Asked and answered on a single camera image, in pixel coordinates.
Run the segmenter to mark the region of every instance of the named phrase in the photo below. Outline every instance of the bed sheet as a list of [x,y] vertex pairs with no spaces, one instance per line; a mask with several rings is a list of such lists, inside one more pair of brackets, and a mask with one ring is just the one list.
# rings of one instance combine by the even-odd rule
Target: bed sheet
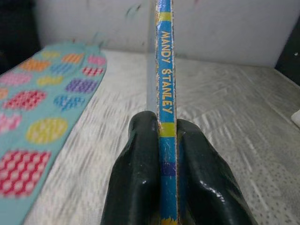
[[[105,51],[107,72],[57,157],[26,225],[98,225],[131,117],[146,108],[146,58]],[[230,165],[259,224],[300,224],[300,89],[274,69],[176,60],[178,118]]]

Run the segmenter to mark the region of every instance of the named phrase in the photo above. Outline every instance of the polka dot fabric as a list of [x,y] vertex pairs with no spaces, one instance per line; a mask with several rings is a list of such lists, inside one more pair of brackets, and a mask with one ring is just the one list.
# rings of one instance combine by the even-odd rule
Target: polka dot fabric
[[23,223],[105,70],[97,46],[65,43],[0,75],[0,224]]
[[0,162],[0,196],[29,196],[40,179],[50,155],[50,152],[26,150],[7,152]]

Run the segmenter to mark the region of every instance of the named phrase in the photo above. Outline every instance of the yellow stripe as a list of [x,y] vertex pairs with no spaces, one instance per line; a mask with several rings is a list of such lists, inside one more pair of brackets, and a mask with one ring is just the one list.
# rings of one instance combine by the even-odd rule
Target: yellow stripe
[[172,13],[170,12],[160,12],[158,15],[158,22],[161,21],[171,21]]
[[174,123],[161,123],[160,136],[161,137],[175,137],[175,124]]

